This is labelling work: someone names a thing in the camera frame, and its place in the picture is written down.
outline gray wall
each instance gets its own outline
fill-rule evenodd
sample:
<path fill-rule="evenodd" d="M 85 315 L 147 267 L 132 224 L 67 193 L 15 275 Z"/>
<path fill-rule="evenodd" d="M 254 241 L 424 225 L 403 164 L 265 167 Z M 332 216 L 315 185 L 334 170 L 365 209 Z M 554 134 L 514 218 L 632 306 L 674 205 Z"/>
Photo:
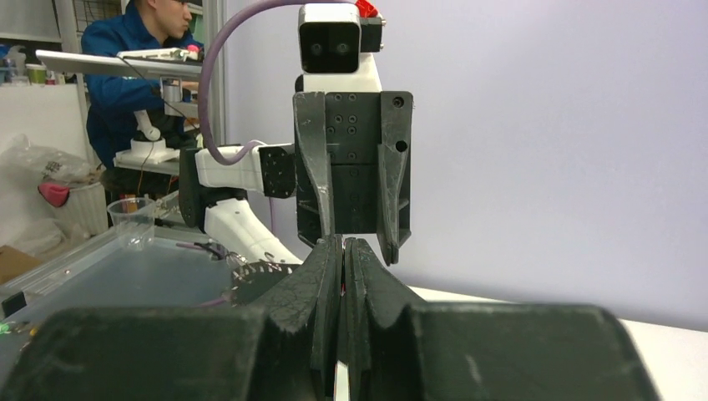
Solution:
<path fill-rule="evenodd" d="M 429 4 L 377 2 L 384 87 L 416 96 L 413 236 L 395 274 L 708 330 L 708 3 Z M 292 141 L 296 14 L 230 40 L 233 140 Z M 293 200 L 276 221 L 306 255 Z"/>

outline blue jacket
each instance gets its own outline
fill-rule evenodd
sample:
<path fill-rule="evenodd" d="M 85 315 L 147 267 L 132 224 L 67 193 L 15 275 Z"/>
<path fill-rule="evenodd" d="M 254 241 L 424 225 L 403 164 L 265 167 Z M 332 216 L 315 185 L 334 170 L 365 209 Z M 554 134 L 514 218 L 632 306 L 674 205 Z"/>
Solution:
<path fill-rule="evenodd" d="M 184 48 L 190 44 L 202 47 L 188 31 L 183 38 L 169 38 L 160 46 L 143 24 L 134 2 L 128 4 L 124 15 L 89 25 L 81 38 L 84 54 L 109 57 L 126 50 Z M 91 102 L 86 122 L 88 141 L 106 168 L 113 168 L 116 152 L 130 149 L 130 140 L 138 132 L 133 112 L 164 109 L 163 100 L 156 94 L 159 81 L 88 74 L 85 80 Z"/>

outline screw hole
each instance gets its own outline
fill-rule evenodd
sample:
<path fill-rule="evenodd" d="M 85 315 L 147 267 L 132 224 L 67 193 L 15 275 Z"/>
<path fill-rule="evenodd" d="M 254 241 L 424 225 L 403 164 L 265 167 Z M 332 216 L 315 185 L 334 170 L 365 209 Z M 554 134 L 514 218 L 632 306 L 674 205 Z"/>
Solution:
<path fill-rule="evenodd" d="M 399 140 L 398 142 L 396 142 L 396 150 L 398 150 L 401 153 L 408 150 L 408 144 L 406 143 L 406 141 Z"/>

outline person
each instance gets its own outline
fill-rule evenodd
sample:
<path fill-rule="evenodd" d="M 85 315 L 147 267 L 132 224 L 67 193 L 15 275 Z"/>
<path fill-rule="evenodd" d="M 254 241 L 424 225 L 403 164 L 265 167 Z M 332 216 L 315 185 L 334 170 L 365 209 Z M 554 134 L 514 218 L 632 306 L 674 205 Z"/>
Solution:
<path fill-rule="evenodd" d="M 191 19 L 184 1 L 131 0 L 125 14 L 95 21 L 84 30 L 82 52 L 115 57 L 127 50 L 202 48 L 190 32 Z M 164 113 L 159 81 L 98 74 L 87 74 L 85 81 L 90 102 L 86 130 L 89 143 L 106 167 L 101 180 L 106 190 L 132 195 L 169 192 L 171 177 L 116 168 L 113 162 L 115 154 L 130 149 L 130 140 L 139 135 L 134 112 L 140 110 L 148 111 L 151 124 L 160 129 L 169 147 L 195 146 L 194 136 L 185 133 L 184 119 Z M 197 90 L 197 86 L 183 83 L 189 90 Z"/>

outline clear plastic cup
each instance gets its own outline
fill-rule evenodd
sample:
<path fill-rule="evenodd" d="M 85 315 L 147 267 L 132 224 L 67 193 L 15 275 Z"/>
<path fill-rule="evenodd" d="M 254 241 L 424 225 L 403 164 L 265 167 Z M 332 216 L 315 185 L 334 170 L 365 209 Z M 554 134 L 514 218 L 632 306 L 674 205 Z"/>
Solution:
<path fill-rule="evenodd" d="M 154 241 L 155 201 L 148 198 L 117 200 L 108 206 L 120 245 L 142 251 Z"/>

